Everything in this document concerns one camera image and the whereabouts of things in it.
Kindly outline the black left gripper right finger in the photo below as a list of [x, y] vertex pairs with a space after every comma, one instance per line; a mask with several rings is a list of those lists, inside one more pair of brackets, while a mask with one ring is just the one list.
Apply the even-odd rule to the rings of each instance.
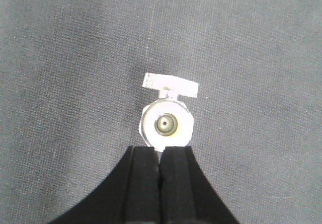
[[200, 169], [191, 147], [167, 147], [160, 161], [162, 223], [239, 223]]

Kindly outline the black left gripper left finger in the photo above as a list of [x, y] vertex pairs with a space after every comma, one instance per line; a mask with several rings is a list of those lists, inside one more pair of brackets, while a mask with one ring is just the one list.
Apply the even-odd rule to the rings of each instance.
[[130, 146], [107, 178], [53, 223], [159, 223], [158, 158]]

